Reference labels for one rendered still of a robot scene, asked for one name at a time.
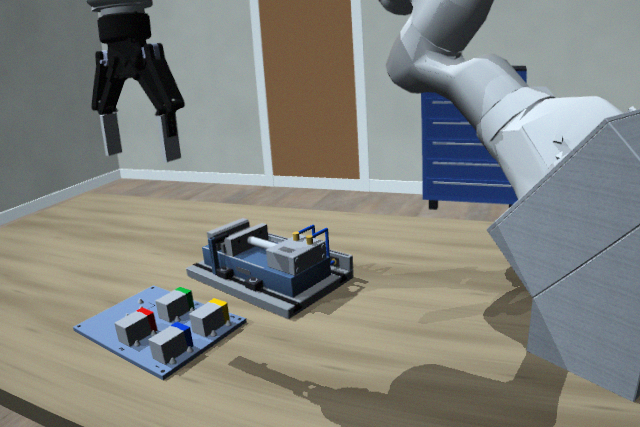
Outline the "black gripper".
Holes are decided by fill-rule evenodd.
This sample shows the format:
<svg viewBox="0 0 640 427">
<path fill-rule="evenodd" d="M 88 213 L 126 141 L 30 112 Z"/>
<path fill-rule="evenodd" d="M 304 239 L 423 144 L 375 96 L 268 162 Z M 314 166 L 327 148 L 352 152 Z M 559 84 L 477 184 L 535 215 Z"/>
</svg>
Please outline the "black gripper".
<svg viewBox="0 0 640 427">
<path fill-rule="evenodd" d="M 184 108 L 185 102 L 166 62 L 163 45 L 146 44 L 151 37 L 149 15 L 135 11 L 103 16 L 97 22 L 100 42 L 111 42 L 107 51 L 95 53 L 91 104 L 92 110 L 100 114 L 106 156 L 122 153 L 117 113 L 113 112 L 118 111 L 116 105 L 125 80 L 133 78 L 157 110 L 163 162 L 180 159 L 175 112 Z"/>
</svg>

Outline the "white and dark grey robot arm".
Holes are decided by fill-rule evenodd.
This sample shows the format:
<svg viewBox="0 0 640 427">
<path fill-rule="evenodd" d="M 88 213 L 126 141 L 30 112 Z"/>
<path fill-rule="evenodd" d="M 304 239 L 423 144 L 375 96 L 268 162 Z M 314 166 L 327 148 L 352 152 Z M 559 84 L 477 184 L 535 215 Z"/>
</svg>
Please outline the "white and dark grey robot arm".
<svg viewBox="0 0 640 427">
<path fill-rule="evenodd" d="M 598 96 L 555 98 L 547 87 L 529 87 L 495 54 L 465 61 L 461 53 L 494 0 L 378 1 L 395 15 L 412 13 L 386 63 L 393 83 L 450 100 L 496 159 L 517 199 L 604 118 L 623 113 Z"/>
</svg>

